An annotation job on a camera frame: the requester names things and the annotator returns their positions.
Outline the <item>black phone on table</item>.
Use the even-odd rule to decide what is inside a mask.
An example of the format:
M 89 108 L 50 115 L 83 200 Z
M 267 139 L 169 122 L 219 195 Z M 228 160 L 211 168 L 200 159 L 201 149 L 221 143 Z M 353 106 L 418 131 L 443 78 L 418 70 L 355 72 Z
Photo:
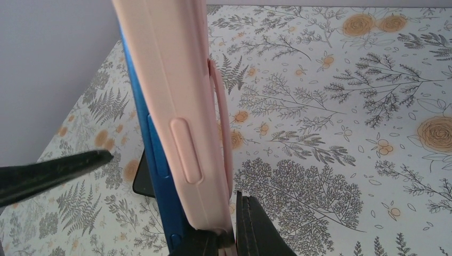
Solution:
M 132 184 L 132 190 L 142 196 L 155 198 L 152 179 L 149 172 L 146 152 L 144 151 L 139 162 L 139 166 Z

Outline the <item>pink phone case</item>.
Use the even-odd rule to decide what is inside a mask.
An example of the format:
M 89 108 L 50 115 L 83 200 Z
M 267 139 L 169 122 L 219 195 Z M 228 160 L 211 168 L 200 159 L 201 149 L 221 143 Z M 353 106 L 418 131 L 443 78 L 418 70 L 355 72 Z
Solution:
M 236 255 L 232 145 L 205 1 L 113 1 L 188 224 L 190 255 Z

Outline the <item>floral tablecloth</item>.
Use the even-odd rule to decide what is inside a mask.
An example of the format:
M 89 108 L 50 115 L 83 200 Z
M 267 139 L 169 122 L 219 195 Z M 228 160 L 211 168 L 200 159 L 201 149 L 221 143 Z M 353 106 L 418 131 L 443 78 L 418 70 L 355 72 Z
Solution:
M 297 255 L 451 255 L 451 9 L 211 5 L 234 185 Z M 94 173 L 1 215 L 6 255 L 167 255 L 117 42 L 41 154 Z

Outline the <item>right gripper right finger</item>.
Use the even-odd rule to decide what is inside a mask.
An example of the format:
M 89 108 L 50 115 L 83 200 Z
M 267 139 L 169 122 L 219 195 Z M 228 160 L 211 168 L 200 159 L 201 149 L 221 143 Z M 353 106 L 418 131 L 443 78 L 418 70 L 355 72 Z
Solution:
M 236 198 L 236 246 L 238 255 L 287 256 L 296 253 L 284 242 L 256 197 Z

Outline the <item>blue smartphone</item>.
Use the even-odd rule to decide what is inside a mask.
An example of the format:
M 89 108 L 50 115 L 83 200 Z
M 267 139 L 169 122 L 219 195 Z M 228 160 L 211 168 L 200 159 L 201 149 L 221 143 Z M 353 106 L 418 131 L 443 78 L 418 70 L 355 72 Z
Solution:
M 193 228 L 188 224 L 175 189 L 162 144 L 145 102 L 138 75 L 132 61 L 131 47 L 128 45 L 122 29 L 120 30 L 120 34 L 138 112 L 144 143 L 144 153 L 148 162 L 148 173 L 150 174 L 154 195 L 160 212 L 169 254 L 190 255 L 191 252 L 187 251 L 184 247 L 183 239 L 193 231 Z

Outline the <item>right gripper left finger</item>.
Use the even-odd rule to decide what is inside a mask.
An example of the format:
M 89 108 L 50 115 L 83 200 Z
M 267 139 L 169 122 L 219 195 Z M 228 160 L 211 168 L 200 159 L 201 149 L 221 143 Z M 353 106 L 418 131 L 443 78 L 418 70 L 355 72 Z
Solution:
M 1 167 L 1 207 L 88 174 L 113 158 L 107 150 L 92 150 L 34 164 Z

